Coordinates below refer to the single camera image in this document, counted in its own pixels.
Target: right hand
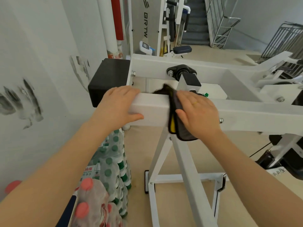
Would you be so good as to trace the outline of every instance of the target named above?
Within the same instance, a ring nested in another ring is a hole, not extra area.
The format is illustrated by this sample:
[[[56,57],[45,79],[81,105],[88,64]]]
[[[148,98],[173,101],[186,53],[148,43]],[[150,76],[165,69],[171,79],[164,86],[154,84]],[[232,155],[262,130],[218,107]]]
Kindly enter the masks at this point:
[[[219,113],[213,102],[189,91],[178,91],[177,96],[183,110],[177,109],[176,113],[193,136],[206,141],[222,133]]]

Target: bolt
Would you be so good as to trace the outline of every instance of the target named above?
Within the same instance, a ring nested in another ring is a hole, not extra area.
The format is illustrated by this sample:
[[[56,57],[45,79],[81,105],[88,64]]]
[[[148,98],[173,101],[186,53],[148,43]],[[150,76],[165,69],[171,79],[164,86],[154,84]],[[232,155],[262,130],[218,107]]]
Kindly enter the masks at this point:
[[[285,98],[283,96],[279,97],[278,99],[276,99],[278,102],[284,102]]]
[[[174,73],[173,73],[172,70],[169,70],[169,71],[167,72],[167,74],[168,74],[169,76],[172,76]]]

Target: white metal frame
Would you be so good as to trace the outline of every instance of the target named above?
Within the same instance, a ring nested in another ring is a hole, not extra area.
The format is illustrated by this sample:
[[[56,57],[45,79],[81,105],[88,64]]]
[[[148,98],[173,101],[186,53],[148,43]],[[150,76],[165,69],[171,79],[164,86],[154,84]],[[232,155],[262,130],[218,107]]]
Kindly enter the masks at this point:
[[[219,116],[224,119],[221,128],[228,130],[263,131],[284,135],[273,150],[278,152],[277,161],[281,159],[289,147],[303,134],[303,107],[278,102],[273,95],[262,89],[272,83],[259,87],[260,81],[268,78],[279,68],[291,53],[283,52],[262,64],[254,67],[216,64],[201,61],[182,60],[197,71],[200,83],[218,84],[228,95],[228,99],[212,99],[218,108]],[[173,80],[166,74],[166,69],[179,65],[180,60],[166,57],[151,57],[134,54],[128,75],[128,85],[132,81],[131,73],[136,76]],[[192,86],[184,84],[181,78],[177,89],[190,90]],[[162,126],[161,133],[150,169],[146,173],[146,191],[149,192],[151,216],[153,226],[159,226],[154,184],[184,182],[188,199],[197,226],[217,226],[220,192],[223,187],[224,173],[198,174],[188,146],[177,139],[176,135],[168,133],[167,120],[169,113],[169,99],[166,95],[140,93],[131,105],[130,112],[142,113],[144,119],[133,122],[133,125]],[[171,146],[174,146],[180,175],[159,175],[159,171],[168,155]],[[268,170],[274,175],[284,172],[283,167]],[[204,180],[215,180],[214,199],[212,206],[208,203],[205,191],[201,184]]]

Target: white column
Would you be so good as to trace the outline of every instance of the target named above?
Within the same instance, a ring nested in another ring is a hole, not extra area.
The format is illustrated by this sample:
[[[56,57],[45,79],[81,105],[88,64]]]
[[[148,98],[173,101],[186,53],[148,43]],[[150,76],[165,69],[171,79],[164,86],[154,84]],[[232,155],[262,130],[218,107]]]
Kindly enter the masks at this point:
[[[103,33],[105,38],[106,49],[108,52],[116,54],[118,45],[116,39],[114,15],[112,11],[111,0],[97,0]]]

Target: left hand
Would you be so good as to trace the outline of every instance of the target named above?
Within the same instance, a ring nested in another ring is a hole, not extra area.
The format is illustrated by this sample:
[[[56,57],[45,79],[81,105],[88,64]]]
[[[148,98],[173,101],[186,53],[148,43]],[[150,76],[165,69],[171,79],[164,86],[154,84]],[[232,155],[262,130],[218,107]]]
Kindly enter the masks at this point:
[[[104,128],[108,133],[120,129],[129,122],[144,119],[142,114],[129,114],[128,110],[140,90],[131,86],[109,89],[89,120],[93,126]]]

